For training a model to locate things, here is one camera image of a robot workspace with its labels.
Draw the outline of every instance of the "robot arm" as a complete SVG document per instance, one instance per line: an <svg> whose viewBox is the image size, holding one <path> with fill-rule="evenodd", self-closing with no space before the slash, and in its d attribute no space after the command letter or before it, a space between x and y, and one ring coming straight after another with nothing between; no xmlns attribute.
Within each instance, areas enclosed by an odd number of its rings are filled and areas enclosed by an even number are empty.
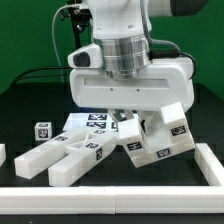
<svg viewBox="0 0 224 224"><path fill-rule="evenodd" d="M150 0L150 17L189 16L197 14L209 0Z"/></svg>

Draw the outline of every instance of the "green backdrop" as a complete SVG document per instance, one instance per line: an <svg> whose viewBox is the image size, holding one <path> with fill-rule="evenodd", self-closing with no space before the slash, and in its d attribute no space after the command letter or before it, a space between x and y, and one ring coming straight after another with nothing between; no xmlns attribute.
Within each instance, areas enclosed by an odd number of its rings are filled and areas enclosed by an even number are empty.
<svg viewBox="0 0 224 224"><path fill-rule="evenodd" d="M57 65L51 39L51 23L56 10L66 1L0 1L0 93L21 72L38 66ZM163 17L151 20L152 36L171 40L197 61L194 82L206 85L224 99L224 1L210 0L196 16ZM70 20L56 23L56 40L62 61L74 49ZM89 31L82 43L90 40ZM59 78L42 81L60 81Z"/></svg>

